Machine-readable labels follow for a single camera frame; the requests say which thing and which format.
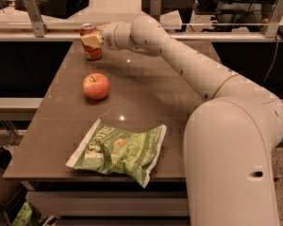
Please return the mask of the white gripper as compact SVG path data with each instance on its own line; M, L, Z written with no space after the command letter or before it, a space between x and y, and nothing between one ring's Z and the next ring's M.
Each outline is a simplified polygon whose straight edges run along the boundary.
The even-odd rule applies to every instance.
M104 43L111 50L131 49L131 24L124 22L106 24L101 30L101 35L99 32L86 34L81 37L81 41L84 45L93 48L100 48Z

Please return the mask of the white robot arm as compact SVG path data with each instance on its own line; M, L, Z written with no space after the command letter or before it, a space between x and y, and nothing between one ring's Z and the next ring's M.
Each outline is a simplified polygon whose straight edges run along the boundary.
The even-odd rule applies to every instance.
M280 226L272 167L283 139L277 96L172 38L150 16L106 24L81 39L160 56L204 99L183 139L191 226Z

